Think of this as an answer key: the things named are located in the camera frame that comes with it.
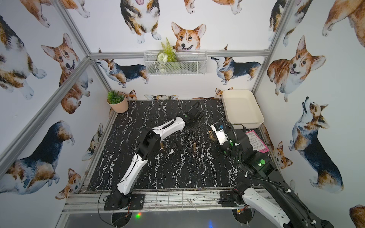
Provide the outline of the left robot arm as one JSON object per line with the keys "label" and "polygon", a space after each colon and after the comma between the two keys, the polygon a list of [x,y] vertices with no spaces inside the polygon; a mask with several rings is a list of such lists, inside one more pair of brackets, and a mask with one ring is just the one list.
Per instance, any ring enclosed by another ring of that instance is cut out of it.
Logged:
{"label": "left robot arm", "polygon": [[161,142],[170,135],[191,129],[203,118],[199,109],[200,102],[195,102],[187,112],[179,113],[169,122],[153,127],[143,128],[137,141],[135,155],[129,168],[119,183],[112,188],[107,203],[118,209],[124,209],[131,203],[131,194],[144,166],[161,150]]}

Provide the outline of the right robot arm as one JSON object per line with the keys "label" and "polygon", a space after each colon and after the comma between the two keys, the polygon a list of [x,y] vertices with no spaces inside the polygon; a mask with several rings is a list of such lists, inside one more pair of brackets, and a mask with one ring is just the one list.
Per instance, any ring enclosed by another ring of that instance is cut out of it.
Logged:
{"label": "right robot arm", "polygon": [[246,179],[257,181],[275,200],[269,201],[252,186],[241,182],[233,188],[233,197],[222,200],[222,204],[249,206],[265,216],[277,228],[333,227],[330,221],[316,216],[283,180],[279,182],[273,180],[271,175],[277,170],[271,159],[253,149],[244,130],[213,128],[208,132],[208,136],[220,152],[233,160]]}

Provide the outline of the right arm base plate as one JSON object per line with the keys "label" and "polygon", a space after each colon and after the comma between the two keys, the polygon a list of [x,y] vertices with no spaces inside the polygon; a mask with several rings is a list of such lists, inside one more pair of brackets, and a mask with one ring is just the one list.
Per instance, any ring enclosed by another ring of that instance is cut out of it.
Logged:
{"label": "right arm base plate", "polygon": [[239,207],[239,206],[249,206],[253,209],[259,209],[254,204],[247,204],[244,200],[244,196],[248,196],[249,193],[252,193],[254,189],[248,188],[244,192],[220,192],[220,200],[218,201],[218,204],[222,207]]}

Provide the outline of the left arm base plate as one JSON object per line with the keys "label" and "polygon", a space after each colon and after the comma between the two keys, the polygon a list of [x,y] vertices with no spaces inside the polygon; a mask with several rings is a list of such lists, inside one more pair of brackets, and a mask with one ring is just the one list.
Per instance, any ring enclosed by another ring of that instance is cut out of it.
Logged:
{"label": "left arm base plate", "polygon": [[144,194],[128,194],[121,198],[116,198],[113,195],[108,195],[105,199],[104,210],[141,210],[144,206]]}

